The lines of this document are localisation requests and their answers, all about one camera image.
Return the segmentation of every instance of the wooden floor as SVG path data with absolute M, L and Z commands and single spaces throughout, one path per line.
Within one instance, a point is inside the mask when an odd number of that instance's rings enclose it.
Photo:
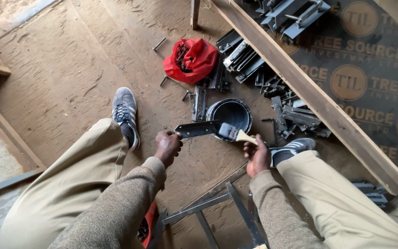
M 127 155 L 126 174 L 155 152 L 153 141 L 164 126 L 174 129 L 191 122 L 191 107 L 181 98 L 192 86 L 167 80 L 162 60 L 179 38 L 201 37 L 212 44 L 231 29 L 206 1 L 199 14 L 200 31 L 190 30 L 190 3 L 178 0 L 61 0 L 0 40 L 1 58 L 12 75 L 0 83 L 0 111 L 46 166 L 50 166 L 91 125 L 111 117 L 116 89 L 132 89 L 138 102 L 141 147 Z M 166 41 L 152 51 L 161 38 Z M 269 122 L 271 101 L 250 84 L 233 84 L 219 99 L 239 98 L 253 114 L 251 133 L 273 139 Z M 167 170 L 165 190 L 156 196 L 159 207 L 179 210 L 246 164 L 241 144 L 212 136 L 184 141 L 181 155 Z M 367 177 L 368 171 L 336 138 L 318 139 L 322 158 L 347 178 Z M 274 171 L 278 181 L 282 178 Z M 234 185 L 244 195 L 249 178 Z M 21 189 L 0 197 L 0 226 Z M 299 215 L 311 223 L 301 204 L 285 191 Z M 245 224 L 231 203 L 205 211 L 221 248 L 249 241 Z M 170 248 L 206 248 L 205 234 L 195 217 L 182 220 L 167 233 Z

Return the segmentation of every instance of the khaki trousers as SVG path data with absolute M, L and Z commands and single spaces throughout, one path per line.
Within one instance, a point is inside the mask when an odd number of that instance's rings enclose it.
M 46 249 L 121 175 L 128 141 L 99 120 L 22 193 L 1 228 L 0 249 Z M 132 248 L 143 248 L 136 239 Z
M 127 151 L 116 122 L 97 122 L 18 198 L 1 228 L 0 249 L 47 248 L 119 178 Z M 398 248 L 398 224 L 313 151 L 277 169 L 331 249 Z M 136 239 L 130 247 L 142 245 Z
M 316 155 L 304 151 L 279 163 L 277 170 L 325 244 L 331 249 L 398 248 L 398 224 Z

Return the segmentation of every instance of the paintbrush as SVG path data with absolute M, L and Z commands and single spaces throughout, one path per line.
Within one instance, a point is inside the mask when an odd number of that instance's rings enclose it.
M 236 127 L 230 125 L 229 123 L 222 123 L 221 128 L 219 129 L 219 135 L 234 141 L 247 141 L 257 145 L 257 141 L 254 137 L 248 136 L 242 130 L 237 130 Z

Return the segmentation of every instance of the paint can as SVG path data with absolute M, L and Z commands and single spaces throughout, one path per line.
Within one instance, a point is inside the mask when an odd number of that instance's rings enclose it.
M 245 133 L 250 131 L 253 120 L 250 108 L 243 101 L 235 98 L 228 98 L 214 103 L 208 108 L 206 117 L 207 121 L 218 120 L 219 123 L 229 123 Z M 231 141 L 218 133 L 214 133 L 213 136 L 225 141 Z

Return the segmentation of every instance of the shoelace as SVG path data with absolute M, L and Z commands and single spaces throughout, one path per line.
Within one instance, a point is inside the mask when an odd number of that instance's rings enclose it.
M 116 105 L 116 122 L 128 121 L 129 111 L 128 108 L 123 104 Z

